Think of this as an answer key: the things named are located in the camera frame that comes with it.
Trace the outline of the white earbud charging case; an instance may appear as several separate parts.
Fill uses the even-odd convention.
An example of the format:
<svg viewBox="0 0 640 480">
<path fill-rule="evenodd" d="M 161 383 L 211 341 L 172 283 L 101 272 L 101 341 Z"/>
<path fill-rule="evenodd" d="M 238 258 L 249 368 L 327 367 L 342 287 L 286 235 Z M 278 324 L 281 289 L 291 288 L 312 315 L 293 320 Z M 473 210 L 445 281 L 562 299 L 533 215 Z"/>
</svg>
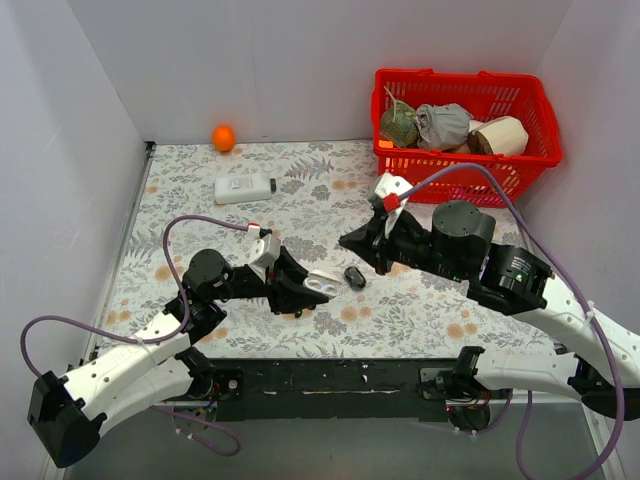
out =
<svg viewBox="0 0 640 480">
<path fill-rule="evenodd" d="M 310 290 L 327 296 L 328 298 L 335 298 L 339 294 L 343 282 L 340 278 L 327 272 L 312 270 L 308 272 L 305 280 L 303 281 L 303 285 Z"/>
</svg>

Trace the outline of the black earbud charging case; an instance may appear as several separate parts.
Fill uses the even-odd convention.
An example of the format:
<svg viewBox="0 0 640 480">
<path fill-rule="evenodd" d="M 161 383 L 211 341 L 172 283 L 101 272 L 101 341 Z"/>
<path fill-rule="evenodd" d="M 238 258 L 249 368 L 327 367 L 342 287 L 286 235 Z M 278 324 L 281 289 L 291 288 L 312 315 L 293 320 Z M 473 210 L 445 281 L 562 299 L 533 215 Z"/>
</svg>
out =
<svg viewBox="0 0 640 480">
<path fill-rule="evenodd" d="M 366 278 L 355 266 L 349 266 L 344 270 L 344 278 L 349 287 L 355 291 L 361 291 L 367 285 Z"/>
</svg>

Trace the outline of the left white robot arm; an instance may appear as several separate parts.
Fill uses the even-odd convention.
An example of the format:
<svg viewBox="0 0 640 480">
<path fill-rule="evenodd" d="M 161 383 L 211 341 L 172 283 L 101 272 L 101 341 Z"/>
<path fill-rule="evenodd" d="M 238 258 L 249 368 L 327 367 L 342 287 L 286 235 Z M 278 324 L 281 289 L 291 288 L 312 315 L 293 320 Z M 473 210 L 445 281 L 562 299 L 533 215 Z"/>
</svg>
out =
<svg viewBox="0 0 640 480">
<path fill-rule="evenodd" d="M 126 343 L 62 376 L 38 375 L 27 420 L 57 467 L 77 463 L 113 427 L 159 402 L 219 392 L 222 381 L 195 345 L 225 319 L 220 302 L 265 298 L 275 315 L 300 314 L 336 297 L 340 281 L 306 270 L 268 235 L 242 266 L 214 249 L 199 251 L 180 285 L 184 294 Z"/>
</svg>

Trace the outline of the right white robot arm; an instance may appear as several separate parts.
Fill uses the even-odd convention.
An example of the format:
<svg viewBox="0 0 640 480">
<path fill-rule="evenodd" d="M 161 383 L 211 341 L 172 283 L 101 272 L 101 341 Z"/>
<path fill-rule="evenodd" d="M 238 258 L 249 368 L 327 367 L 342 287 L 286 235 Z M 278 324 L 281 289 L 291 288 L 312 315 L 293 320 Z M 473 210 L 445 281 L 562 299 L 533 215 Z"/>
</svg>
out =
<svg viewBox="0 0 640 480">
<path fill-rule="evenodd" d="M 547 263 L 524 248 L 494 243 L 494 230 L 492 216 L 454 200 L 434 210 L 429 229 L 403 210 L 376 213 L 341 236 L 339 244 L 380 275 L 398 263 L 466 282 L 468 299 L 546 332 L 567 349 L 535 360 L 465 347 L 454 367 L 424 380 L 428 397 L 461 400 L 497 390 L 531 390 L 575 399 L 615 417 L 613 376 L 592 316 Z"/>
</svg>

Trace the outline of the white plastic bottle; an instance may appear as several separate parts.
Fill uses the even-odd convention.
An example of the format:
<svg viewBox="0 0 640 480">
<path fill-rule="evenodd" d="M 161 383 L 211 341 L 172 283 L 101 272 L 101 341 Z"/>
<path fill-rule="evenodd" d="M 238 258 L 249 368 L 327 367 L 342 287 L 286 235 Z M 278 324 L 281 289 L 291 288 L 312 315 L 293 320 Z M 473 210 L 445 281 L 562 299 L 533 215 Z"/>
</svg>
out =
<svg viewBox="0 0 640 480">
<path fill-rule="evenodd" d="M 214 200 L 221 205 L 262 201 L 270 199 L 276 190 L 276 180 L 267 175 L 225 176 L 214 182 Z"/>
</svg>

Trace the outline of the green melon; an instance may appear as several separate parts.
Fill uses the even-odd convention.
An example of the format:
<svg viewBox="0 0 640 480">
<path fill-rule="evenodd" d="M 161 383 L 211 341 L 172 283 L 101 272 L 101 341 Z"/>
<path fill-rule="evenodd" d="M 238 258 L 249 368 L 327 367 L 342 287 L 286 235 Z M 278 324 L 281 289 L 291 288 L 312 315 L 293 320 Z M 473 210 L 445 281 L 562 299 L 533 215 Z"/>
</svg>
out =
<svg viewBox="0 0 640 480">
<path fill-rule="evenodd" d="M 388 87 L 385 87 L 385 91 L 391 100 L 391 106 L 381 116 L 380 135 L 396 147 L 408 148 L 416 144 L 419 137 L 415 123 L 416 110 L 396 99 Z"/>
</svg>

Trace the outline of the floral patterned table mat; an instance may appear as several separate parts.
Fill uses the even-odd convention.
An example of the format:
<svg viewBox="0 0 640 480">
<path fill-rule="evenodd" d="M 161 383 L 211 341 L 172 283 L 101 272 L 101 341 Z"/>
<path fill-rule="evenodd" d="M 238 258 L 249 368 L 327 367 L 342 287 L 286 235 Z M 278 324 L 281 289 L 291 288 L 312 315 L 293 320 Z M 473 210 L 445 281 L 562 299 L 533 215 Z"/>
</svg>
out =
<svg viewBox="0 0 640 480">
<path fill-rule="evenodd" d="M 217 178 L 253 173 L 276 180 L 270 199 L 215 202 Z M 103 327 L 120 335 L 139 330 L 175 297 L 174 276 L 202 249 L 245 263 L 251 240 L 240 226 L 255 221 L 305 268 L 341 276 L 355 266 L 367 285 L 343 286 L 300 318 L 273 315 L 263 299 L 228 302 L 226 319 L 199 343 L 208 356 L 454 357 L 465 346 L 551 355 L 544 333 L 477 306 L 464 284 L 403 265 L 378 276 L 339 246 L 342 234 L 369 219 L 365 197 L 376 173 L 367 141 L 244 144 L 229 154 L 207 145 L 158 146 Z"/>
</svg>

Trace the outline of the grey crumpled cloth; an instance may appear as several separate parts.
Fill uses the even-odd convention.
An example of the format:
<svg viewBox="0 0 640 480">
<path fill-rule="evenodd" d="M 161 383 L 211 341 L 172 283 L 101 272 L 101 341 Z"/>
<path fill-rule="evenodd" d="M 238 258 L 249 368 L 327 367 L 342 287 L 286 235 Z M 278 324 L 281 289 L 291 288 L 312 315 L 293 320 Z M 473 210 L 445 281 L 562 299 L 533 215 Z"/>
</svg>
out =
<svg viewBox="0 0 640 480">
<path fill-rule="evenodd" d="M 416 110 L 417 145 L 425 150 L 444 151 L 463 144 L 473 115 L 459 104 L 423 104 Z"/>
</svg>

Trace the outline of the orange fruit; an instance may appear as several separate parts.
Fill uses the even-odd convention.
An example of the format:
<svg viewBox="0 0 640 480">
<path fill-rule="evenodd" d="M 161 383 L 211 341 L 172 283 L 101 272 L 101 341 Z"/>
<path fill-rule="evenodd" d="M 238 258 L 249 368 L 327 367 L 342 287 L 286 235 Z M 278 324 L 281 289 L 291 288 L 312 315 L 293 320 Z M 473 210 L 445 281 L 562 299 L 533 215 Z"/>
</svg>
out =
<svg viewBox="0 0 640 480">
<path fill-rule="evenodd" d="M 236 145 L 234 131 L 228 125 L 217 126 L 211 133 L 211 143 L 218 152 L 229 152 Z"/>
</svg>

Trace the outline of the red plastic basket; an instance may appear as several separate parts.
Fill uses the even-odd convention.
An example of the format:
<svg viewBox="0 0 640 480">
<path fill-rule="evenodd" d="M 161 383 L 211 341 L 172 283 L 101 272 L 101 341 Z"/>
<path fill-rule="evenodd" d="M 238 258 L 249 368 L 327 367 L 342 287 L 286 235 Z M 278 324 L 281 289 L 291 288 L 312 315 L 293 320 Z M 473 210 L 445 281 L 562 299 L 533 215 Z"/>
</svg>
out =
<svg viewBox="0 0 640 480">
<path fill-rule="evenodd" d="M 413 109 L 457 104 L 472 116 L 469 131 L 455 146 L 401 147 L 381 134 L 394 101 Z M 371 95 L 371 122 L 379 173 L 398 175 L 412 185 L 448 166 L 471 162 L 485 167 L 509 199 L 516 200 L 563 158 L 552 105 L 533 75 L 380 69 Z"/>
</svg>

